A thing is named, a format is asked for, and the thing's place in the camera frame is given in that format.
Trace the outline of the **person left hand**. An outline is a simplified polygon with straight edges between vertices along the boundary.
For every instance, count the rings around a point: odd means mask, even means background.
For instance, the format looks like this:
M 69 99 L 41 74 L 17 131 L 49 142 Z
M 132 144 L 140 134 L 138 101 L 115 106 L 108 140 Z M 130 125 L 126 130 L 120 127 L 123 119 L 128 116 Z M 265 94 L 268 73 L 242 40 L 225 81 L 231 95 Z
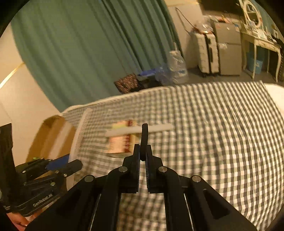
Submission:
M 35 218 L 37 218 L 42 212 L 42 209 L 38 210 L 29 217 L 24 217 L 19 213 L 7 213 L 7 215 L 18 230 L 24 231 L 28 224 L 32 222 Z

